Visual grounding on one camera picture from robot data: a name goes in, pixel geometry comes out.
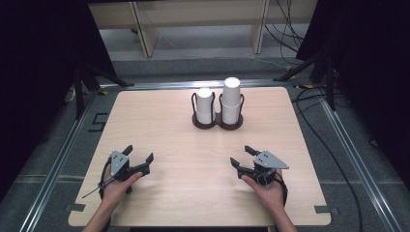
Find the person's right hand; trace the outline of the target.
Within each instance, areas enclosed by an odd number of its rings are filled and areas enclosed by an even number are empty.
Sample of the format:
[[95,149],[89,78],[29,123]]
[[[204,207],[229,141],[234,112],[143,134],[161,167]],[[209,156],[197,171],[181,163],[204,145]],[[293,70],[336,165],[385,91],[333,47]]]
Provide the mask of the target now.
[[272,215],[276,216],[284,212],[284,193],[283,187],[280,184],[283,179],[280,170],[276,171],[275,180],[268,186],[260,186],[251,177],[246,175],[243,175],[241,179],[255,191],[263,206]]

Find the black tripod stand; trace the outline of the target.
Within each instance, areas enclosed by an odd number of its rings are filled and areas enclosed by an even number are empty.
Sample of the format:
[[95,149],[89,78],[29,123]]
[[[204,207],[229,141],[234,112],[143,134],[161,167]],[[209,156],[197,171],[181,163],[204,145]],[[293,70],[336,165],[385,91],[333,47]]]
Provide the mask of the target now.
[[[325,80],[327,104],[333,111],[335,111],[334,61],[331,52],[326,48],[321,48],[316,54],[312,55],[305,62],[298,65],[294,69],[294,76],[310,66],[313,66],[313,70],[310,73],[311,81],[313,83],[319,83],[322,80]],[[283,75],[281,77],[274,78],[274,81],[287,81],[289,79],[285,79],[285,75]]]
[[83,99],[83,87],[88,91],[96,92],[101,89],[101,85],[96,79],[97,76],[118,84],[121,87],[131,87],[133,83],[120,79],[116,73],[106,72],[90,63],[78,62],[73,72],[73,87],[76,102],[76,119],[79,119],[85,110]]

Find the metal floor rail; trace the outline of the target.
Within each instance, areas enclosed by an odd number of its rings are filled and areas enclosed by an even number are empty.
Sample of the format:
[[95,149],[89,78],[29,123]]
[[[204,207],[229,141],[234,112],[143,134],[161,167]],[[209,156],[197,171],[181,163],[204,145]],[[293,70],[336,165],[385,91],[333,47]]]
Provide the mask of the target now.
[[361,154],[354,145],[352,138],[340,121],[337,115],[333,96],[326,95],[326,102],[324,103],[323,108],[327,113],[331,125],[336,131],[337,137],[339,138],[347,157],[355,169],[355,172],[358,175],[367,196],[369,197],[387,232],[403,232],[403,227],[398,221],[392,206],[379,185],[376,183],[375,179],[370,174],[364,160],[361,157]]
[[38,192],[32,205],[30,206],[27,216],[25,217],[25,220],[23,221],[19,229],[19,232],[34,232],[37,223],[48,202],[48,199],[50,198],[50,195],[54,190],[58,177],[73,148],[74,141],[76,140],[80,128],[85,121],[86,114],[88,113],[89,108],[92,105],[96,96],[97,93],[90,93],[87,97],[83,111],[74,120],[70,132],[67,135],[63,143],[63,146],[60,149],[58,156],[56,157],[55,162],[52,164],[50,171],[45,176],[42,183],[42,187],[40,188],[40,191]]
[[[223,80],[207,81],[177,81],[177,82],[153,82],[134,83],[133,86],[122,87],[118,84],[103,84],[104,91],[145,91],[145,90],[179,90],[179,89],[199,89],[209,87],[211,89],[221,88]],[[273,79],[244,79],[241,81],[241,88],[248,87],[284,87],[291,86],[290,81],[274,81]]]

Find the black curtain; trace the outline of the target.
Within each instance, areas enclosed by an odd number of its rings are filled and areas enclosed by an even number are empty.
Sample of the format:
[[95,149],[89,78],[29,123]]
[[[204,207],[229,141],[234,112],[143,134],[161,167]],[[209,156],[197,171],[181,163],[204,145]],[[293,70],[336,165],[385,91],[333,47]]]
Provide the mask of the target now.
[[0,201],[85,63],[115,74],[93,0],[0,0]]
[[333,32],[337,82],[410,189],[410,0],[318,0],[297,57]]

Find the tall stack of white cups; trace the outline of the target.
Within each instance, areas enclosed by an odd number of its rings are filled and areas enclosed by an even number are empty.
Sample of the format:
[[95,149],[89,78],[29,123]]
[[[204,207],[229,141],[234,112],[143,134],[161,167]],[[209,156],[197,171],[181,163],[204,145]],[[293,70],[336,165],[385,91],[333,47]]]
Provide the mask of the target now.
[[227,77],[224,80],[221,95],[222,121],[227,125],[238,122],[241,104],[241,81],[237,77]]

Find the light wooden bench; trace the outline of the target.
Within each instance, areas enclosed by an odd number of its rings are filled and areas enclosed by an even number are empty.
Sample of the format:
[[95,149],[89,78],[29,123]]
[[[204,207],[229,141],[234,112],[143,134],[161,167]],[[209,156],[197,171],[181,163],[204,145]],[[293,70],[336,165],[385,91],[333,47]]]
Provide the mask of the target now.
[[163,27],[247,25],[253,52],[261,52],[263,28],[311,22],[318,0],[110,0],[88,5],[100,29],[134,29],[146,57]]

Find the dark brown cup holder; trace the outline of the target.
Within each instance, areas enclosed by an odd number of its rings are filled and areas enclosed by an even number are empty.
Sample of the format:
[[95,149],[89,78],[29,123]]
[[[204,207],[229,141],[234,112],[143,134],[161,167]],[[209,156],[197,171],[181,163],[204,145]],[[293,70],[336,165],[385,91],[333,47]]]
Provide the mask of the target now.
[[214,126],[219,126],[227,131],[234,131],[240,128],[244,118],[242,108],[245,101],[243,94],[240,95],[240,103],[237,106],[229,107],[222,103],[222,95],[219,96],[220,112],[215,111],[215,93],[211,94],[210,107],[213,110],[212,114],[201,115],[198,111],[198,96],[196,93],[191,95],[190,101],[193,110],[191,117],[192,123],[199,129],[207,130]]

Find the short stack of white cups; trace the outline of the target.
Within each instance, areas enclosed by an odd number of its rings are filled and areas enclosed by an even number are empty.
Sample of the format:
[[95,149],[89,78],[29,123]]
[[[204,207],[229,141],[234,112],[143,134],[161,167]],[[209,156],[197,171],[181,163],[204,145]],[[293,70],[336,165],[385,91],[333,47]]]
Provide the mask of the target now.
[[214,92],[210,88],[200,88],[196,95],[196,118],[199,123],[209,125],[214,122],[213,102]]

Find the person's left hand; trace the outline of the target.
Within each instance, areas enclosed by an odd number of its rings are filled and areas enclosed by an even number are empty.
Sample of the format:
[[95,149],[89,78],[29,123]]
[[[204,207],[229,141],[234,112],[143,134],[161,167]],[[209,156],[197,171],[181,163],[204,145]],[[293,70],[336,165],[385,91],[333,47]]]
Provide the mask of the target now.
[[120,201],[124,198],[127,189],[142,177],[141,172],[137,172],[129,177],[124,182],[112,181],[103,191],[102,204],[105,207],[116,208]]

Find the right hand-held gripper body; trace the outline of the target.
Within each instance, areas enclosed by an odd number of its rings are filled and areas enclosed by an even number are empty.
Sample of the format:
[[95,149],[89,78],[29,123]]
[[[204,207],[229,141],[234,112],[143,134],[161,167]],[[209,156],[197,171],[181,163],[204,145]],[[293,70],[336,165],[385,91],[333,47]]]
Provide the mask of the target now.
[[260,186],[271,184],[278,169],[288,169],[289,165],[277,158],[271,152],[264,150],[253,159],[255,181]]

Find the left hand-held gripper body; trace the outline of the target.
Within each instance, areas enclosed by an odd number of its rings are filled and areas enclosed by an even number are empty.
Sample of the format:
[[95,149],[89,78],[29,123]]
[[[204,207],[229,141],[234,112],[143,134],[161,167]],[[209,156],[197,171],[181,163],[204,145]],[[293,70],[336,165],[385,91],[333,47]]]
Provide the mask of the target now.
[[124,182],[131,176],[130,159],[118,151],[111,154],[111,171],[110,176],[119,182]]

